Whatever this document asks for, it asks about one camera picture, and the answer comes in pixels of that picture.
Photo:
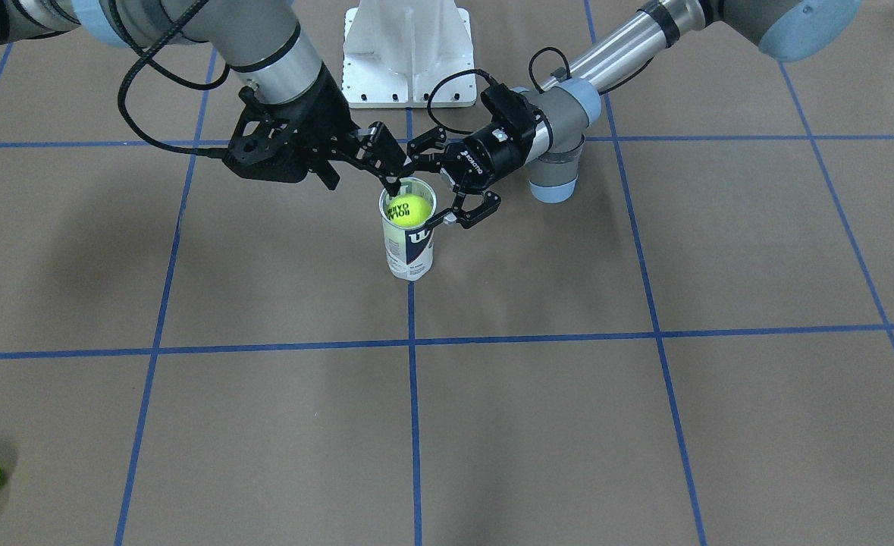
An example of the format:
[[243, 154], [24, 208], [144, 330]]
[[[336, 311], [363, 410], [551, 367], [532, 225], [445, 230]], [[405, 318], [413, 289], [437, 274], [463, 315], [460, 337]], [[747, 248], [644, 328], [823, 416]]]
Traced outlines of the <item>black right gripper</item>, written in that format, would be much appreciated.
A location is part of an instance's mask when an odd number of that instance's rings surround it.
[[297, 184], [314, 173], [329, 190], [340, 177], [330, 160], [378, 178], [388, 196], [400, 193], [407, 153], [384, 122], [352, 136], [357, 125], [340, 87], [325, 65], [298, 98], [271, 105], [243, 86], [243, 110], [224, 153], [224, 165], [250, 180]]

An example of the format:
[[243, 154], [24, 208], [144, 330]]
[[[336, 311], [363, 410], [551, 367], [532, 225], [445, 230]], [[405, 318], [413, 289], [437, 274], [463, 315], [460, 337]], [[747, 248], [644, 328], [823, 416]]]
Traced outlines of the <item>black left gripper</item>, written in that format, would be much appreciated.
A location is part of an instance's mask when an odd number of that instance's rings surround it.
[[[405, 171], [439, 171], [456, 191], [453, 204], [432, 215], [423, 228], [444, 222], [473, 228], [500, 207], [501, 197], [488, 190], [550, 148], [550, 124], [534, 114], [535, 128], [491, 122], [460, 141], [447, 144], [447, 131], [434, 127], [407, 143]], [[462, 208], [467, 194], [482, 194], [481, 204]]]

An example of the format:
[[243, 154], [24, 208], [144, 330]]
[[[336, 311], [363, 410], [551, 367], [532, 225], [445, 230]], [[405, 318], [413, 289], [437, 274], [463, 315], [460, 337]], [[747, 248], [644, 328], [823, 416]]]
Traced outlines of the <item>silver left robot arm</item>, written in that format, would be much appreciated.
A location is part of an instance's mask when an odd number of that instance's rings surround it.
[[568, 200], [577, 186], [583, 134], [598, 121], [603, 97], [683, 35], [724, 22], [769, 58], [793, 62], [835, 41], [859, 8], [858, 1], [650, 1], [579, 58], [565, 60], [550, 79], [533, 80], [530, 89], [512, 89], [481, 72], [489, 124], [461, 132], [454, 143], [440, 125], [409, 142], [409, 172], [441, 174], [456, 196], [425, 228], [478, 224], [500, 205], [493, 184], [522, 168], [529, 170], [537, 200]]

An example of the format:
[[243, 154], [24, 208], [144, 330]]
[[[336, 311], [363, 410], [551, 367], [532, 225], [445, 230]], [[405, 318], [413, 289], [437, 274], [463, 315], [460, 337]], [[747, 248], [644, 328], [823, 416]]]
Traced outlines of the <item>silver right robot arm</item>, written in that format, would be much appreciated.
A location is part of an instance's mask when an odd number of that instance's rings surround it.
[[[395, 196], [406, 155], [381, 122], [365, 129], [287, 1], [0, 1], [0, 45], [83, 28], [137, 59], [118, 87], [117, 107], [149, 145], [221, 160], [238, 177], [296, 184], [315, 174], [335, 189], [335, 162], [376, 176]], [[224, 59], [217, 80], [182, 86], [209, 90], [234, 74], [243, 110], [225, 146], [175, 146], [148, 135], [129, 114], [135, 77], [168, 45], [207, 42]]]

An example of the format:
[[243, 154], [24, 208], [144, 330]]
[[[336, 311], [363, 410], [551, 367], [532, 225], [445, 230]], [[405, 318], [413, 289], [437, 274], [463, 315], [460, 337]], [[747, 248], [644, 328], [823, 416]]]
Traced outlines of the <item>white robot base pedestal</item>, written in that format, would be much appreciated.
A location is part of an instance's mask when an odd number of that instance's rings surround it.
[[346, 11], [340, 88], [352, 108], [465, 108], [477, 101], [469, 11], [453, 1], [361, 1]]

